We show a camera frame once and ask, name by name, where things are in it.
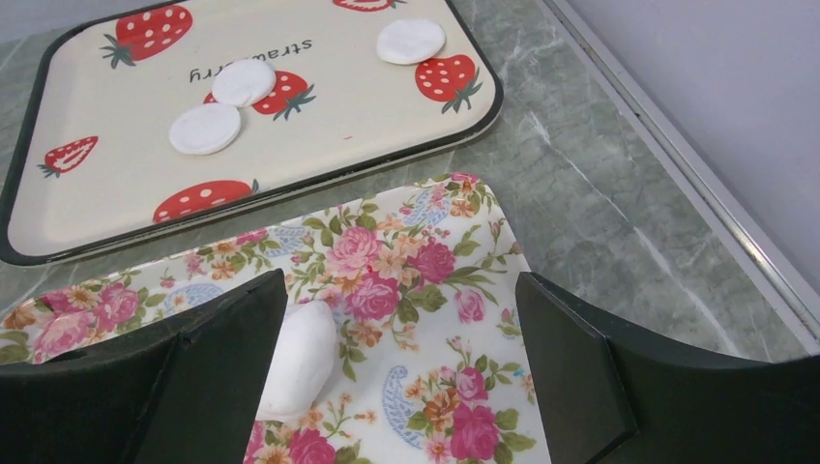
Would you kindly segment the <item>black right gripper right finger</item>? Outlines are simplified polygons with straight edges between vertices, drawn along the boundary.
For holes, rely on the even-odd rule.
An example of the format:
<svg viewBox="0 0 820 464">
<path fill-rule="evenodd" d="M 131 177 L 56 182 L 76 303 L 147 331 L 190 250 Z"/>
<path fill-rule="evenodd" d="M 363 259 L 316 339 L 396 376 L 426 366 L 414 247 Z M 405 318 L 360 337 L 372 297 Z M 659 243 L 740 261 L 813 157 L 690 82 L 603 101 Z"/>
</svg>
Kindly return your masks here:
<svg viewBox="0 0 820 464">
<path fill-rule="evenodd" d="M 553 463 L 815 463 L 819 359 L 759 362 L 677 341 L 545 277 L 515 299 Z"/>
</svg>

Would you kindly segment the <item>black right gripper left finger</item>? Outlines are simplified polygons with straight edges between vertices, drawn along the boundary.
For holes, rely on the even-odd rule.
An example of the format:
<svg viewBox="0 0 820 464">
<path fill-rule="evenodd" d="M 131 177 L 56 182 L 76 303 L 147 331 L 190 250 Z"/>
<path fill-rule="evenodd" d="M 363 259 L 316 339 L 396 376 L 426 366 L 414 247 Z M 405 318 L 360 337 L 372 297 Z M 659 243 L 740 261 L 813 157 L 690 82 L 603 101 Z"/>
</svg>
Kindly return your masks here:
<svg viewBox="0 0 820 464">
<path fill-rule="evenodd" d="M 239 463 L 287 303 L 282 271 L 131 333 L 1 368 L 5 463 Z"/>
</svg>

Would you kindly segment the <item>white dough lump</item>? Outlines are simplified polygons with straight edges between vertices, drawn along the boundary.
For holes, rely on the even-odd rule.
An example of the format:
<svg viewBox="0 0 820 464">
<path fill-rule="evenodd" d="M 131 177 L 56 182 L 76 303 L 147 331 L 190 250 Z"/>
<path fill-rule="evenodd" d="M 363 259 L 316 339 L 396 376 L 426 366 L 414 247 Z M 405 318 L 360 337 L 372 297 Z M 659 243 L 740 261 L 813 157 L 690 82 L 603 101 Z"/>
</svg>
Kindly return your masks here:
<svg viewBox="0 0 820 464">
<path fill-rule="evenodd" d="M 331 377 L 336 344 L 337 326 L 328 304 L 288 307 L 255 418 L 288 422 L 302 416 Z"/>
</svg>

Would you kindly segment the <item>floral print tray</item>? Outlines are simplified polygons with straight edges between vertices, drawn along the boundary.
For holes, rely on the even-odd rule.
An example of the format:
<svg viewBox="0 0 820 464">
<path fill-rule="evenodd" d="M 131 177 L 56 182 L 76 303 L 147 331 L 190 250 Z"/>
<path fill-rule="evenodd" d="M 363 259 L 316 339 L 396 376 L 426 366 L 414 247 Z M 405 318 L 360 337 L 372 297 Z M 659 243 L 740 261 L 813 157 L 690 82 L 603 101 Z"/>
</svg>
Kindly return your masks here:
<svg viewBox="0 0 820 464">
<path fill-rule="evenodd" d="M 253 424 L 248 463 L 544 463 L 514 287 L 528 270 L 492 190 L 395 188 L 42 294 L 1 324 L 3 363 L 46 362 L 208 302 L 266 271 L 337 324 L 307 410 Z"/>
</svg>

